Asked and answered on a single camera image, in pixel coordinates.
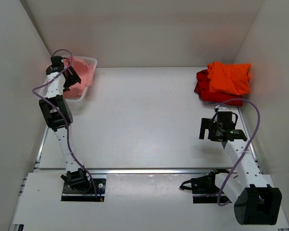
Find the orange cloth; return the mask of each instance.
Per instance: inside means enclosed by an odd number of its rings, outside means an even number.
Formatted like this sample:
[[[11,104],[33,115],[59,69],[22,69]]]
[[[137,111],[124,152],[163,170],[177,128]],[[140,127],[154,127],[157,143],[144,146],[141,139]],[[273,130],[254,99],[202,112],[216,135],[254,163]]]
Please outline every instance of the orange cloth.
[[[208,65],[209,92],[231,95],[250,93],[250,64],[223,64],[214,62]]]

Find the white tabletop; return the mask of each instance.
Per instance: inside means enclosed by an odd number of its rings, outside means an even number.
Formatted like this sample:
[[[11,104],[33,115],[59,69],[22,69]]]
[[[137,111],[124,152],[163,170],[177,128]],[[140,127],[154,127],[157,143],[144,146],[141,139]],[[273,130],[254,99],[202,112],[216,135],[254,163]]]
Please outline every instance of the white tabletop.
[[[72,111],[76,156],[87,168],[231,167],[220,143],[199,139],[201,118],[214,115],[194,93],[203,69],[97,68],[82,110]],[[65,167],[49,130],[40,168]]]
[[[275,226],[239,225],[233,204],[193,204],[178,187],[194,176],[108,174],[105,202],[60,201],[60,172],[30,173],[14,224],[24,231],[277,231],[289,228],[282,208]],[[265,178],[273,185],[270,176]]]

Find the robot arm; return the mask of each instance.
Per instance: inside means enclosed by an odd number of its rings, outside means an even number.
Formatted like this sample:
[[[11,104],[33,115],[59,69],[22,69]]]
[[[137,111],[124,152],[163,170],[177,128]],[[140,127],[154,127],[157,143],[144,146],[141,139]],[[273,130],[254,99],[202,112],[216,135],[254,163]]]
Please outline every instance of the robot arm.
[[[51,57],[52,65],[46,70],[48,82],[53,80],[58,73],[64,69],[63,58],[61,56]],[[86,191],[90,187],[89,176],[81,168],[81,166],[73,158],[67,140],[67,130],[69,130],[69,143],[73,144],[73,138],[71,135],[71,124],[73,123],[72,113],[63,97],[63,92],[69,90],[69,87],[77,82],[81,82],[81,79],[70,67],[66,72],[59,75],[50,85],[48,85],[45,98],[53,103],[67,120],[68,126],[59,113],[52,109],[44,100],[39,101],[39,106],[42,110],[46,124],[51,128],[61,146],[61,150],[66,161],[66,175],[62,175],[61,178],[67,182],[72,189],[80,191]]]
[[[202,118],[199,138],[204,139],[205,130],[208,129],[208,138],[221,142],[232,162],[236,163],[248,143],[247,138],[242,130],[235,129],[236,114],[222,107],[216,108],[215,112],[212,119]],[[235,122],[232,120],[233,114],[236,116]],[[234,203],[239,224],[275,225],[282,198],[279,188],[270,186],[248,152],[237,165],[236,171],[238,178],[230,177],[223,193]],[[222,187],[227,175],[215,175],[217,188]]]

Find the purple cable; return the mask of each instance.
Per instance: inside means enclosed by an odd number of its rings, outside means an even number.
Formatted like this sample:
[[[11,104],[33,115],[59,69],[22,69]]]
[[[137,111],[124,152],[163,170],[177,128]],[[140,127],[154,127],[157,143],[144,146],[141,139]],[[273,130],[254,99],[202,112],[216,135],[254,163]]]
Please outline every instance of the purple cable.
[[[220,203],[220,199],[221,199],[221,195],[222,195],[222,193],[223,193],[223,189],[224,189],[227,181],[228,181],[229,178],[231,177],[231,174],[234,172],[235,168],[238,166],[238,164],[239,164],[239,163],[241,162],[241,160],[244,158],[245,153],[246,153],[247,149],[249,148],[249,145],[251,144],[252,140],[255,138],[256,133],[257,133],[258,128],[259,128],[259,125],[260,125],[260,112],[259,112],[259,109],[258,109],[258,107],[257,107],[253,102],[251,102],[251,101],[249,101],[249,100],[239,99],[239,98],[238,98],[238,99],[230,99],[230,100],[226,100],[225,102],[222,102],[219,106],[221,106],[221,105],[223,105],[223,104],[225,104],[225,103],[227,103],[227,102],[233,101],[233,100],[242,100],[242,101],[245,101],[245,102],[250,103],[250,104],[256,109],[257,116],[258,116],[258,120],[257,120],[257,125],[256,125],[256,128],[255,128],[255,130],[254,130],[254,133],[253,133],[252,136],[250,137],[250,140],[247,142],[247,144],[246,144],[246,146],[245,146],[245,148],[244,148],[244,151],[243,151],[242,155],[241,155],[240,158],[236,161],[236,163],[233,165],[232,169],[231,169],[230,172],[228,173],[227,177],[225,178],[225,180],[224,180],[224,182],[223,182],[223,184],[222,184],[222,186],[221,186],[221,188],[220,188],[220,190],[219,190],[219,192],[218,192],[217,204],[218,204],[219,206],[225,206],[225,205],[227,205],[227,204],[230,203],[230,201],[227,201],[227,202],[224,203],[224,204],[221,204],[221,203]]]
[[[70,56],[72,57],[71,60],[73,60],[73,54],[72,54],[70,51],[66,50],[66,49],[56,50],[56,51],[53,53],[52,56],[54,56],[54,55],[55,55],[57,52],[59,52],[59,51],[66,51],[66,52],[68,52],[68,53],[70,54]],[[93,177],[91,176],[91,174],[90,174],[90,172],[88,171],[88,169],[86,169],[85,166],[82,165],[81,162],[75,157],[75,155],[74,155],[74,153],[73,153],[73,151],[72,151],[72,148],[71,148],[71,146],[70,146],[70,143],[69,143],[69,125],[68,125],[68,122],[67,122],[65,116],[64,116],[63,113],[59,110],[59,108],[57,108],[53,103],[51,103],[49,100],[47,100],[45,97],[41,96],[40,94],[36,93],[36,90],[41,89],[41,88],[43,88],[43,87],[46,87],[46,86],[50,85],[51,83],[53,83],[54,80],[55,80],[56,78],[58,78],[63,72],[65,72],[71,65],[72,65],[72,61],[69,62],[68,66],[67,66],[66,68],[64,68],[61,72],[59,72],[52,80],[50,80],[49,82],[47,82],[47,83],[45,83],[45,84],[43,84],[43,85],[41,85],[41,86],[38,86],[38,87],[32,89],[32,92],[33,92],[33,94],[35,94],[36,96],[38,96],[40,99],[42,99],[43,101],[45,101],[47,104],[49,104],[54,110],[56,110],[56,111],[59,113],[59,115],[62,117],[62,119],[64,120],[64,123],[65,123],[65,126],[66,126],[66,136],[67,136],[66,141],[67,141],[68,149],[69,149],[69,151],[71,152],[71,156],[72,156],[73,159],[76,161],[76,163],[89,175],[90,180],[91,180],[92,185],[93,185],[93,188],[94,188],[95,199],[97,200],[96,186],[95,186]]]

